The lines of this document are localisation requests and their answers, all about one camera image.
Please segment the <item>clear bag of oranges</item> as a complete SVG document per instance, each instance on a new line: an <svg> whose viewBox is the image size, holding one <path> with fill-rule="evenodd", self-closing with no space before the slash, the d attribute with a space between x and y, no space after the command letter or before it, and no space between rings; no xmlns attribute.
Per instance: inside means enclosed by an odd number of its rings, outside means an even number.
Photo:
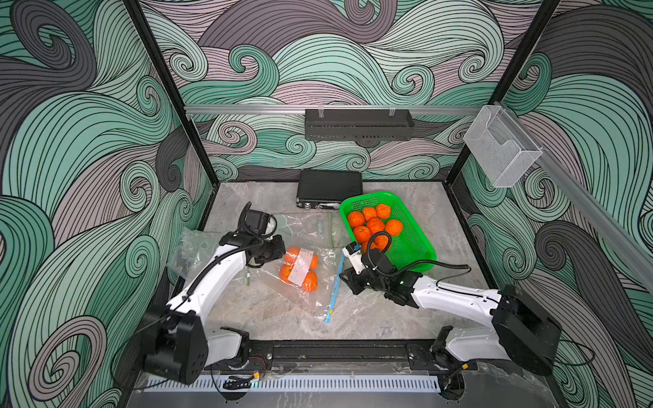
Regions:
<svg viewBox="0 0 653 408"><path fill-rule="evenodd" d="M277 234L282 237L286 251L290 247L301 248L289 277L292 285L280 279L284 257L253 270L253 277L308 315L330 323L337 274L344 265L333 215L329 212L287 212L277 215L277 223ZM319 287L313 293L304 293L301 287L309 271L316 272Z"/></svg>

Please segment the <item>orange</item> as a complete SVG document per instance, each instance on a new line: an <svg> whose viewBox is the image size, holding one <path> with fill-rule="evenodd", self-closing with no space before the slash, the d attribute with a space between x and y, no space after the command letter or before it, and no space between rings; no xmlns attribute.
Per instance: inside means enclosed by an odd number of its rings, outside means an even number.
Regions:
<svg viewBox="0 0 653 408"><path fill-rule="evenodd" d="M372 234L385 230L385 224L379 218L370 218L369 221L367 221L366 226L370 229Z"/></svg>
<svg viewBox="0 0 653 408"><path fill-rule="evenodd" d="M391 207L385 204L379 204L375 207L379 219L389 219L392 213Z"/></svg>

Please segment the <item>green plastic basket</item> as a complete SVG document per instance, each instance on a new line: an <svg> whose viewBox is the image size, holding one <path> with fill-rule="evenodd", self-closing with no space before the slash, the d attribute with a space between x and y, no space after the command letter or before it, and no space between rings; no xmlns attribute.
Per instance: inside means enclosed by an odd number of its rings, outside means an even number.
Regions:
<svg viewBox="0 0 653 408"><path fill-rule="evenodd" d="M339 209L352 241L367 250L388 248L386 256L397 268L437 254L421 227L397 195L379 191L350 197Z"/></svg>

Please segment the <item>green printed zip-top bag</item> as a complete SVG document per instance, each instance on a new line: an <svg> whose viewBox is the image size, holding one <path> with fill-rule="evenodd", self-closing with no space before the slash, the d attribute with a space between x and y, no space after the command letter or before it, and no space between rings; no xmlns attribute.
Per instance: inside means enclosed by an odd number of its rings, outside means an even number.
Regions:
<svg viewBox="0 0 653 408"><path fill-rule="evenodd" d="M168 278L191 282L214 257L223 235L184 227L180 239L168 257Z"/></svg>

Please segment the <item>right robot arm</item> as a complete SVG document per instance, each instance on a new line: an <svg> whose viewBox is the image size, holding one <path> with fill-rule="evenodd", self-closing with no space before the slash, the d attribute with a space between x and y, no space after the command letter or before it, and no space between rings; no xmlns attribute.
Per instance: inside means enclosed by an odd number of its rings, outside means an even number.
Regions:
<svg viewBox="0 0 653 408"><path fill-rule="evenodd" d="M446 361L511 360L533 374L552 374L561 325L521 288L480 289L436 280L418 272L420 260L397 268L385 250L356 242L342 253L351 266L339 276L353 294L381 292L399 306L444 311L477 323L474 329L440 331L434 353Z"/></svg>

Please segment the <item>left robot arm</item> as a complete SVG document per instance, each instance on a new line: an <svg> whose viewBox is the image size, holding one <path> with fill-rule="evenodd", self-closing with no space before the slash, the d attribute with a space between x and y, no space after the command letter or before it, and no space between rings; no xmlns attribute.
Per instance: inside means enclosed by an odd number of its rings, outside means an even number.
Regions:
<svg viewBox="0 0 653 408"><path fill-rule="evenodd" d="M244 367L249 360L249 334L221 327L204 328L214 304L229 283L246 268L262 267L284 257L277 219L251 209L241 211L236 229L221 237L206 266L165 306L151 306L143 315L139 335L139 368L181 384L195 382L214 364Z"/></svg>

